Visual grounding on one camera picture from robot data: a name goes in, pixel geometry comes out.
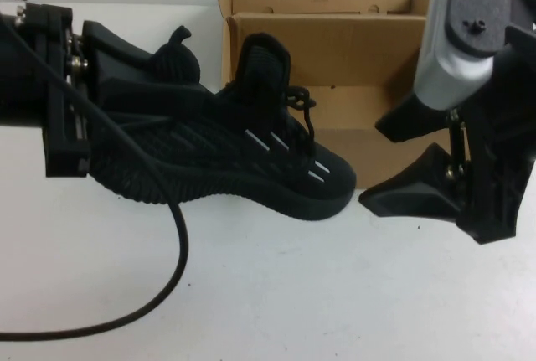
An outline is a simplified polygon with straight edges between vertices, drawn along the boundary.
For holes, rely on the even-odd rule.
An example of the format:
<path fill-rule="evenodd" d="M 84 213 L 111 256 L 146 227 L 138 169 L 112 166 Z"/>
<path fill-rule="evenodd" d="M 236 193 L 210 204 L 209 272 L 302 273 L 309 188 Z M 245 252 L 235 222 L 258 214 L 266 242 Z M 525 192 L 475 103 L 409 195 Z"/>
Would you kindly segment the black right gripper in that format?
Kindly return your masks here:
<path fill-rule="evenodd" d="M 456 221 L 485 245 L 516 235 L 518 211 L 535 163 L 535 33 L 506 29 L 492 76 L 458 107 L 464 131 L 452 154 L 433 143 L 407 168 L 368 188 L 359 202 L 378 217 Z M 410 92 L 375 128 L 405 142 L 448 128 L 450 111 L 433 110 Z"/>

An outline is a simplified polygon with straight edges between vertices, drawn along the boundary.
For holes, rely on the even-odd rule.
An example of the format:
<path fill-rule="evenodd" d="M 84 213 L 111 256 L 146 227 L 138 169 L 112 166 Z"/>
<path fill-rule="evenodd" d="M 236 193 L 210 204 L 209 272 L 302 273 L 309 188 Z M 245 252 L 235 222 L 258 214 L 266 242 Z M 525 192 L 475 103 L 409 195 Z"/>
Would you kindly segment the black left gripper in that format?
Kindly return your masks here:
<path fill-rule="evenodd" d="M 89 172 L 86 119 L 27 61 L 14 34 L 82 94 L 88 60 L 91 95 L 97 102 L 157 83 L 146 69 L 152 55 L 95 21 L 83 23 L 86 60 L 73 34 L 72 18 L 70 8 L 32 3 L 18 7 L 14 16 L 1 16 L 1 125 L 42 130 L 48 177 L 84 177 Z"/>

